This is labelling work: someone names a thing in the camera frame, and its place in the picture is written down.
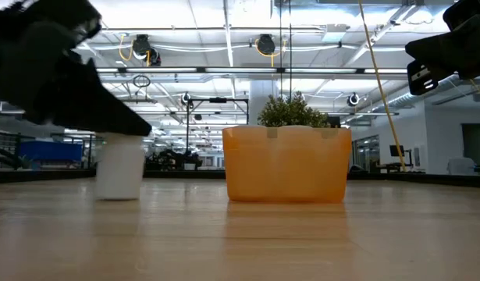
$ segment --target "orange plastic container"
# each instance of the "orange plastic container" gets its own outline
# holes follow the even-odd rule
[[[222,139],[230,200],[342,202],[350,130],[236,126]]]

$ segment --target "metal frame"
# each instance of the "metal frame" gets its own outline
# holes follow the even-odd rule
[[[190,103],[193,101],[198,102],[192,110],[190,110]],[[190,150],[190,114],[193,113],[202,103],[204,102],[210,102],[210,103],[227,103],[228,101],[232,101],[242,112],[238,112],[238,114],[244,114],[247,116],[247,123],[248,124],[249,118],[250,118],[250,105],[248,103],[247,98],[190,98],[187,100],[186,103],[186,152]],[[238,105],[238,101],[244,101],[247,104],[247,110],[245,111],[241,106]],[[214,114],[220,115],[221,112],[214,112]]]

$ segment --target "wooden surface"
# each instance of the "wooden surface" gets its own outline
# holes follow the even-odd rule
[[[343,205],[228,202],[223,180],[0,185],[2,280],[480,280],[480,189],[349,182]]]

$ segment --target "potted plant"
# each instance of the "potted plant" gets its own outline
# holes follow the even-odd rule
[[[350,130],[329,128],[328,115],[292,99],[269,97],[261,126],[224,129],[228,195],[234,201],[343,200]]]

